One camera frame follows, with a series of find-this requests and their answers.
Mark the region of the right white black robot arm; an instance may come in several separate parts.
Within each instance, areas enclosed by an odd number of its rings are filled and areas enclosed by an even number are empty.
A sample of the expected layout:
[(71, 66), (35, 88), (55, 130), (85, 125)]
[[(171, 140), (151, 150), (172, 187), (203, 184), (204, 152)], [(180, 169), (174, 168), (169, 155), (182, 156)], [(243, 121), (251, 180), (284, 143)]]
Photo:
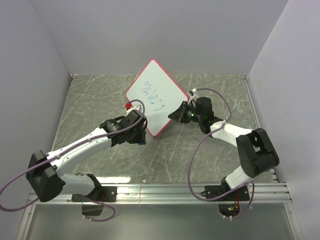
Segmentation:
[(240, 166), (224, 177), (216, 192), (207, 195), (203, 201), (232, 200), (239, 189), (258, 175), (267, 172), (280, 163), (279, 156), (263, 128), (247, 129), (227, 123), (215, 116), (211, 100), (201, 97), (195, 105), (186, 101), (168, 115), (179, 123), (198, 123), (204, 136), (225, 141), (237, 148)]

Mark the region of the pink framed whiteboard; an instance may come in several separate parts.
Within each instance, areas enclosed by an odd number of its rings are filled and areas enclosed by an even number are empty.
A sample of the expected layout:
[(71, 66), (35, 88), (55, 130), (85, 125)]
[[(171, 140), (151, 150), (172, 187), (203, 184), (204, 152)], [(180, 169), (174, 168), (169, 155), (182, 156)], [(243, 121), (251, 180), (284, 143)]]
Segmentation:
[(143, 102), (147, 129), (153, 137), (171, 122), (168, 115), (189, 100), (187, 93), (155, 59), (144, 67), (125, 95), (130, 101), (137, 99)]

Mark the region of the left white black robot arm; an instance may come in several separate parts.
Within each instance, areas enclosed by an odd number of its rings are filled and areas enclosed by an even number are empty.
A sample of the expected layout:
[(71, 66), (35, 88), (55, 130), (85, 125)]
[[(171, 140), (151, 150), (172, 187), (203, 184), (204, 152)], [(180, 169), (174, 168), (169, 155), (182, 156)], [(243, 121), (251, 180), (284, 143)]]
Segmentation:
[(38, 150), (31, 155), (26, 179), (40, 202), (60, 194), (84, 196), (87, 201), (101, 200), (102, 184), (93, 174), (72, 175), (67, 172), (92, 155), (123, 143), (146, 144), (147, 118), (133, 109), (125, 116), (107, 119), (81, 139), (55, 151)]

